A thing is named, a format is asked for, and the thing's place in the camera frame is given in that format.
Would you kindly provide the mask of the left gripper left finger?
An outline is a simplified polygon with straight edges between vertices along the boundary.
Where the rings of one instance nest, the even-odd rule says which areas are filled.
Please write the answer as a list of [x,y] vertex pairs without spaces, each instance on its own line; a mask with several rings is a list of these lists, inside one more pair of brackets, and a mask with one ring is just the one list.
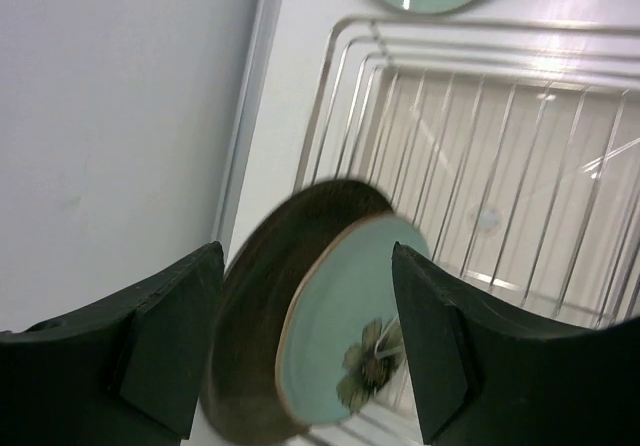
[[94,303],[3,332],[2,443],[188,439],[223,272],[223,249],[211,242]]

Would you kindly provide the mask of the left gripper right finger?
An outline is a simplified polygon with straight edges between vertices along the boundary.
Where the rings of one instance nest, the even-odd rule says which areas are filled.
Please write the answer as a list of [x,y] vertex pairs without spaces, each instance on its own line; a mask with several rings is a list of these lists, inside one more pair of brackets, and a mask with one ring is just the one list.
[[427,445],[635,445],[639,322],[588,329],[513,306],[403,244],[392,276]]

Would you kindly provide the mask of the brown plate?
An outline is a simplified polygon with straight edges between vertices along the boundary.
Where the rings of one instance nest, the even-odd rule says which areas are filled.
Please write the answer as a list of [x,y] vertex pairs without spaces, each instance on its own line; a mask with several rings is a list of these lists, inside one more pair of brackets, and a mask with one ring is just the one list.
[[210,426],[235,445],[278,445],[306,432],[285,412],[276,353],[294,292],[347,227],[389,213],[390,201],[353,179],[327,180],[282,202],[227,267],[200,390]]

